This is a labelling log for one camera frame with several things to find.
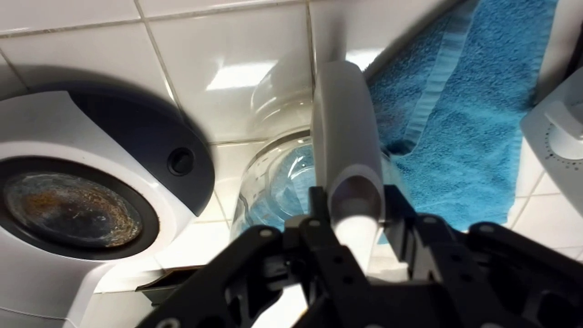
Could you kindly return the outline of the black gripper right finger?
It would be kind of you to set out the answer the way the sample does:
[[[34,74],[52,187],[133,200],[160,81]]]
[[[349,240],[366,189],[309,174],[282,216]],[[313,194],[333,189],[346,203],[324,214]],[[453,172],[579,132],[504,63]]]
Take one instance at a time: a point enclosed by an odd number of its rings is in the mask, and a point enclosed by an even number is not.
[[[386,232],[402,283],[364,285],[355,316],[380,328],[583,328],[583,267],[499,225],[461,234],[397,189],[351,187],[338,212]]]

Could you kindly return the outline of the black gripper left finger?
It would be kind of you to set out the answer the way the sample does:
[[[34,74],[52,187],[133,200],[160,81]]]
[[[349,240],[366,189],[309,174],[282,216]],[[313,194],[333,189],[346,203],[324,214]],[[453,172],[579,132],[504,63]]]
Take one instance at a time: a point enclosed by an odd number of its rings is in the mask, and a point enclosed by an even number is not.
[[[324,292],[317,245],[309,234],[328,227],[326,194],[309,190],[311,214],[287,221],[284,232],[255,227],[236,238],[211,263],[178,285],[136,328],[251,328],[286,287],[302,289],[307,311],[293,328],[335,328],[331,298]]]

